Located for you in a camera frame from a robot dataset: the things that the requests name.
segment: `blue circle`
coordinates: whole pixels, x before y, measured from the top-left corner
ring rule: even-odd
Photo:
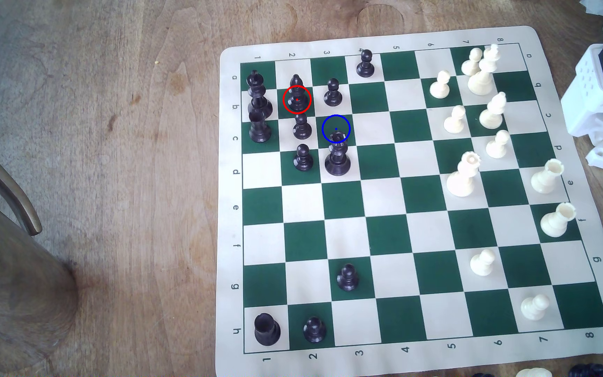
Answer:
[[[346,121],[346,123],[348,124],[348,133],[346,134],[345,139],[340,140],[340,141],[331,141],[326,135],[325,135],[325,123],[327,122],[327,119],[330,119],[331,117],[341,117],[343,118],[343,120]],[[350,122],[346,119],[345,116],[340,116],[338,114],[334,114],[332,116],[328,116],[325,118],[325,120],[322,122],[322,127],[320,128],[320,132],[322,132],[322,137],[325,138],[325,140],[331,142],[332,144],[338,144],[338,143],[342,143],[344,141],[346,141],[348,139],[348,136],[350,136]]]

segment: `red circle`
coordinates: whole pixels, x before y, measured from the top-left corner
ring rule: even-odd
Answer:
[[[294,111],[290,111],[290,109],[288,108],[288,106],[285,104],[285,94],[292,88],[304,88],[304,90],[306,90],[306,92],[308,93],[308,106],[303,110],[300,111],[299,113],[295,113]],[[313,102],[313,97],[311,97],[311,92],[308,91],[308,89],[306,89],[303,85],[292,85],[291,87],[287,88],[285,90],[285,92],[283,92],[283,98],[281,99],[283,101],[283,106],[285,107],[285,110],[288,110],[290,113],[292,114],[301,114],[301,113],[306,113],[306,110],[311,108],[311,102]]]

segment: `wooden table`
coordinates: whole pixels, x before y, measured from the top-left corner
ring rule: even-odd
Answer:
[[[576,0],[382,2],[0,0],[0,163],[38,210],[37,241],[74,269],[81,305],[57,352],[18,375],[215,374],[224,48],[531,25],[562,95],[603,40],[603,18]],[[586,173],[603,222],[603,170]],[[1,197],[0,209],[13,218]],[[560,376],[579,362],[603,355],[415,375]]]

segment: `vinyl chess mat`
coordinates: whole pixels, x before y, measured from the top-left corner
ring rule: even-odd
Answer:
[[[461,64],[474,47],[498,44],[494,87],[467,88]],[[373,52],[373,76],[357,75],[360,49]],[[272,137],[248,136],[246,78],[264,77],[273,105]],[[441,70],[450,94],[429,94]],[[312,96],[313,134],[297,140],[283,106],[298,74]],[[341,104],[323,102],[330,78]],[[507,96],[504,122],[483,127],[490,99]],[[219,376],[363,376],[603,353],[603,229],[539,38],[529,27],[443,31],[231,47],[221,56],[216,372]],[[444,119],[466,108],[468,126]],[[351,167],[327,173],[329,141],[320,128],[349,130]],[[499,130],[507,155],[485,150]],[[305,143],[310,171],[293,165]],[[481,156],[475,189],[455,197],[446,179],[463,153]],[[529,183],[550,158],[565,166],[555,191]],[[546,236],[539,221],[561,202],[577,217]],[[478,276],[470,259],[496,254]],[[336,275],[355,266],[360,284],[345,292]],[[539,321],[520,305],[543,293]],[[255,340],[254,319],[281,328],[272,346]],[[305,340],[321,318],[327,335]]]

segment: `white chess piece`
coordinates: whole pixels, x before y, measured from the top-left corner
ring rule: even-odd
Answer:
[[[555,212],[546,213],[541,218],[541,230],[549,237],[559,237],[567,231],[567,223],[576,218],[576,208],[570,202],[561,202]]]
[[[499,92],[495,95],[490,102],[488,102],[488,108],[481,111],[481,115],[478,116],[478,121],[483,127],[494,130],[499,128],[504,121],[504,108],[507,105],[507,94]]]
[[[441,71],[436,77],[436,81],[430,85],[430,94],[434,98],[446,98],[450,93],[450,87],[448,87],[448,81],[450,81],[450,73],[448,71]]]
[[[457,105],[453,107],[450,116],[444,120],[444,129],[450,133],[460,133],[464,129],[464,115],[466,110],[464,106]]]
[[[462,155],[457,171],[448,176],[446,187],[456,197],[466,197],[474,191],[474,176],[478,174],[481,158],[473,151]]]
[[[478,73],[481,69],[478,67],[478,62],[481,61],[483,52],[480,48],[474,47],[469,52],[469,60],[462,63],[462,73],[467,76],[473,76]]]
[[[469,266],[474,274],[479,276],[488,276],[492,272],[492,262],[494,261],[494,252],[490,249],[483,249],[480,253],[474,255],[469,262]]]
[[[511,135],[508,134],[507,130],[499,130],[494,136],[494,140],[488,142],[485,147],[485,152],[492,158],[502,158],[507,153],[507,143],[510,140]]]
[[[564,172],[562,161],[551,158],[543,166],[543,170],[532,175],[530,183],[536,192],[548,194],[555,189],[557,177]]]

